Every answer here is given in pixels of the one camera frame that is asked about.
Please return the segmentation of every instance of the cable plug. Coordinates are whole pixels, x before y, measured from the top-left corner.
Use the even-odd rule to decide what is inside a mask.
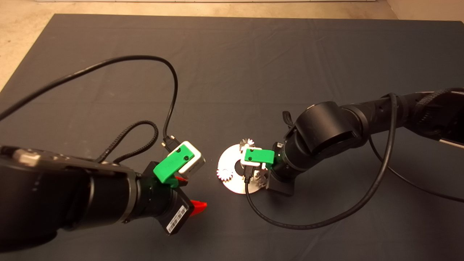
[[[253,181],[253,176],[255,174],[255,168],[254,166],[248,166],[248,165],[245,165],[243,166],[243,177],[244,178],[244,182],[246,184],[250,184],[250,181]]]
[[[172,135],[170,137],[164,137],[163,141],[161,145],[169,152],[175,150],[180,145],[180,142]]]

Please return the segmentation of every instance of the black cable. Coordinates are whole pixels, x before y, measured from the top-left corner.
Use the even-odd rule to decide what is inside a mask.
[[[147,120],[144,120],[144,121],[138,121],[134,124],[131,124],[129,127],[127,127],[125,130],[123,130],[119,136],[109,145],[109,147],[97,158],[95,159],[94,161],[95,162],[98,162],[98,163],[101,163],[103,162],[106,157],[119,145],[119,143],[121,143],[121,141],[124,139],[124,137],[126,137],[126,135],[131,131],[133,130],[135,127],[137,126],[140,126],[140,125],[150,125],[153,127],[154,129],[154,134],[153,134],[153,138],[146,144],[144,145],[143,147],[131,152],[131,153],[127,153],[127,154],[124,154],[118,158],[116,158],[113,163],[116,163],[116,164],[119,164],[121,161],[123,160],[126,160],[130,157],[133,157],[135,155],[139,155],[143,152],[146,152],[148,149],[150,149],[154,143],[156,142],[157,138],[158,138],[158,128],[156,127],[156,124],[154,124],[153,122],[151,121],[147,121]]]
[[[87,68],[84,68],[84,69],[82,69],[80,71],[77,71],[75,73],[72,73],[72,74],[66,75],[64,77],[58,78],[58,79],[50,82],[49,84],[43,86],[42,88],[38,89],[37,91],[35,91],[35,92],[29,94],[28,96],[22,98],[20,101],[16,102],[12,106],[10,106],[6,110],[4,110],[2,113],[0,113],[0,121],[5,119],[9,115],[11,115],[13,112],[17,111],[19,108],[26,105],[30,101],[34,100],[38,96],[46,93],[47,91],[49,91],[49,90],[51,90],[51,89],[53,89],[53,88],[55,88],[55,87],[57,87],[59,85],[67,83],[67,82],[69,82],[71,80],[74,80],[74,79],[76,79],[78,77],[81,77],[81,76],[83,76],[83,75],[85,75],[87,73],[93,72],[93,71],[95,71],[97,69],[100,69],[102,67],[105,67],[107,65],[111,65],[111,64],[118,63],[118,62],[123,62],[123,61],[132,61],[132,60],[152,60],[152,61],[162,62],[165,65],[167,65],[169,67],[169,69],[171,70],[171,73],[172,73],[173,78],[174,78],[174,94],[173,94],[173,99],[172,99],[172,102],[171,102],[171,106],[169,107],[168,116],[166,117],[166,121],[164,122],[164,126],[163,126],[163,136],[168,137],[167,129],[168,129],[168,125],[169,125],[169,120],[171,119],[171,115],[173,113],[174,105],[175,105],[175,102],[176,102],[176,99],[177,99],[177,89],[178,89],[177,74],[176,74],[175,69],[172,66],[172,64],[169,63],[166,59],[161,58],[161,57],[157,57],[157,56],[152,56],[152,55],[128,55],[128,56],[110,58],[108,60],[99,62],[99,63],[97,63],[95,65],[91,65],[91,66],[89,66]]]
[[[388,139],[387,139],[387,146],[385,148],[385,154],[384,154],[384,160],[382,161],[382,165],[379,169],[379,173],[377,174],[377,177],[372,183],[371,187],[367,191],[367,193],[362,197],[361,200],[359,200],[354,206],[352,206],[350,209],[346,210],[345,212],[338,214],[332,218],[326,219],[321,222],[309,224],[309,225],[292,225],[292,224],[286,224],[286,223],[281,223],[277,222],[275,220],[272,220],[268,217],[266,217],[263,213],[261,213],[256,206],[253,204],[250,198],[250,193],[248,192],[248,183],[250,180],[245,179],[245,194],[246,194],[246,199],[248,200],[248,203],[250,204],[251,208],[255,213],[267,221],[268,223],[281,227],[281,228],[288,228],[288,229],[295,229],[295,230],[309,230],[309,229],[315,229],[315,228],[321,228],[327,225],[330,225],[332,223],[335,223],[337,221],[340,221],[344,218],[347,218],[348,216],[354,214],[356,211],[360,210],[374,195],[376,190],[378,189],[380,182],[382,181],[382,178],[385,174],[385,170],[387,169],[388,162],[390,161],[390,157],[392,155],[393,151],[393,142],[395,140],[395,131],[396,131],[396,118],[397,118],[397,100],[396,100],[396,95],[393,93],[388,94],[391,100],[392,104],[392,116],[391,116],[391,121],[390,121],[390,131],[388,132]]]
[[[372,141],[372,138],[369,137],[369,144],[371,145],[371,148],[372,150],[374,151],[374,154],[377,156],[377,158],[382,161],[382,156],[380,156],[379,152],[377,151],[377,149],[375,148],[375,145],[374,145],[374,142]],[[409,185],[417,188],[417,189],[420,189],[421,191],[423,192],[426,192],[426,193],[429,193],[429,194],[432,194],[434,196],[439,196],[441,198],[445,198],[445,199],[449,199],[449,200],[453,200],[453,201],[457,201],[457,202],[463,202],[464,203],[464,199],[463,198],[459,198],[459,197],[455,197],[455,196],[449,196],[449,195],[445,195],[445,194],[442,194],[442,193],[439,193],[439,192],[435,192],[433,190],[430,190],[430,189],[426,189],[424,187],[421,187],[417,184],[415,184],[414,182],[408,180],[407,178],[403,177],[402,175],[400,175],[398,172],[396,172],[394,169],[388,167],[388,170],[391,171],[393,174],[395,174],[398,178],[402,179],[404,182],[408,183]]]

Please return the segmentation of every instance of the small gear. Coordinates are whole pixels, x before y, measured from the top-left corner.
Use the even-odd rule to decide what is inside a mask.
[[[240,150],[242,151],[243,148],[254,147],[255,142],[252,139],[243,139],[240,141]]]
[[[228,169],[217,170],[216,175],[222,181],[228,181],[232,178],[233,173]]]

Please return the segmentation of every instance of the silver gear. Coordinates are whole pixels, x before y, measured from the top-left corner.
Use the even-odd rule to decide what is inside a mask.
[[[266,173],[268,172],[267,168],[263,167],[256,175],[256,180],[258,181],[258,186],[264,188],[267,185]]]

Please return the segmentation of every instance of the beige floor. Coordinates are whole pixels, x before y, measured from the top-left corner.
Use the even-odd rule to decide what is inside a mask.
[[[34,0],[0,0],[0,90],[54,13],[464,20],[463,10],[464,0],[324,3],[39,3]]]

